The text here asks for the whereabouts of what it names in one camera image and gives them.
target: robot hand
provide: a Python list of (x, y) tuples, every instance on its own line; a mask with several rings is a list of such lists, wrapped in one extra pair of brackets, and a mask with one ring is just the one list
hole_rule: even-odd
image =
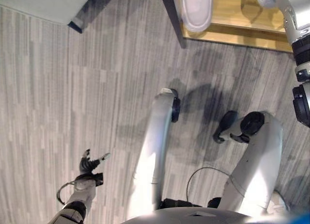
[[(96, 195), (96, 187), (103, 184), (103, 173), (93, 174), (92, 171), (104, 160), (110, 153), (103, 155), (96, 160), (90, 160), (90, 150), (86, 150), (79, 164), (80, 175), (71, 182), (64, 184), (57, 192), (57, 199), (64, 205), (55, 217), (48, 224), (82, 224), (88, 214), (92, 200)], [(65, 204), (60, 199), (60, 191), (65, 186), (74, 185), (74, 192)]]

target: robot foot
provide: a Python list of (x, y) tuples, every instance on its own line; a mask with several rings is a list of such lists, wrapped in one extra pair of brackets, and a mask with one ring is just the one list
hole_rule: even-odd
[(228, 111), (219, 122), (219, 125), (213, 134), (213, 140), (218, 144), (223, 143), (225, 140), (220, 137), (221, 133), (229, 129), (237, 119), (238, 113), (236, 111)]
[(220, 202), (221, 197), (215, 197), (208, 202), (208, 208), (218, 208)]

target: floor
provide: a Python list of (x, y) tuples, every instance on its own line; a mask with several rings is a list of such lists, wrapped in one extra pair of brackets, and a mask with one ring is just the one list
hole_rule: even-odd
[[(47, 223), (61, 209), (56, 190), (78, 175), (87, 148), (94, 158), (112, 156), (97, 169), (105, 184), (86, 223), (121, 223), (148, 112), (163, 87), (182, 100), (164, 198), (184, 200), (202, 166), (232, 172), (246, 145), (212, 140), (226, 111), (266, 110), (284, 128), (276, 189), (293, 210), (309, 210), (310, 130), (292, 105), (299, 85), (292, 54), (191, 40), (181, 49), (161, 0), (94, 2), (87, 18), (79, 34), (0, 9), (1, 223)], [(189, 200), (206, 206), (226, 179), (200, 171)]]

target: wooden floor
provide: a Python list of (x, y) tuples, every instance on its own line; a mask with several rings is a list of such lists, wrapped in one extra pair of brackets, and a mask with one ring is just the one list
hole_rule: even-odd
[[(293, 210), (309, 210), (310, 130), (296, 121), (292, 54), (187, 40), (181, 49), (161, 0), (94, 2), (85, 32), (0, 9), (0, 219), (47, 223), (56, 190), (78, 175), (83, 151), (111, 152), (99, 166), (86, 223), (118, 224), (153, 97), (175, 88), (164, 198), (185, 199), (193, 171), (230, 173), (246, 145), (212, 141), (228, 110), (267, 110), (284, 128), (276, 188)], [(226, 176), (202, 170), (189, 199), (206, 206)], [(62, 192), (68, 199), (70, 189)]]

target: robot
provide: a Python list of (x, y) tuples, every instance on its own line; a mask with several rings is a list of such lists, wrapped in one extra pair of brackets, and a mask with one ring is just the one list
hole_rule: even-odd
[(295, 74), (301, 85), (293, 89), (297, 120), (310, 128), (310, 0), (258, 0), (263, 7), (278, 7), (296, 61)]
[[(264, 7), (278, 7), (296, 61), (297, 80), (293, 89), (294, 109), (299, 122), (310, 127), (310, 0), (258, 0)], [(266, 212), (278, 176), (282, 151), (282, 127), (267, 112), (251, 112), (237, 118), (227, 112), (213, 138), (217, 143), (234, 140), (247, 143), (241, 160), (229, 176), (217, 209), (191, 203), (184, 207), (162, 208), (166, 140), (171, 122), (178, 120), (180, 99), (173, 89), (162, 89), (155, 97), (149, 123), (132, 178), (124, 224), (200, 224), (200, 223), (284, 223), (281, 217), (258, 220)], [(92, 170), (109, 154), (90, 161), (87, 150), (74, 181), (74, 193), (49, 224), (81, 224), (90, 211), (95, 189), (103, 184), (103, 174)]]
[[(160, 209), (163, 207), (167, 135), (171, 122), (178, 120), (179, 112), (180, 99), (177, 92), (162, 89), (154, 99), (149, 116), (132, 178), (126, 209), (128, 221), (124, 224), (159, 223), (160, 220), (165, 220), (164, 223), (167, 224), (176, 223), (175, 220), (197, 223), (198, 216), (202, 217), (200, 220), (203, 223), (214, 220), (218, 223), (227, 222), (226, 219), (243, 223), (248, 217), (264, 214), (278, 176), (282, 150), (281, 124), (266, 112), (251, 112), (238, 119), (237, 112), (229, 111), (214, 133), (217, 143), (232, 139), (248, 144), (243, 157), (227, 180), (218, 209), (202, 208), (191, 203), (182, 208), (165, 206), (166, 208)], [(89, 153), (87, 150), (81, 159), (81, 175), (69, 182), (74, 184), (74, 193), (49, 224), (83, 223), (95, 197), (96, 186), (103, 184), (102, 173), (93, 175), (92, 170), (109, 155), (90, 161)]]

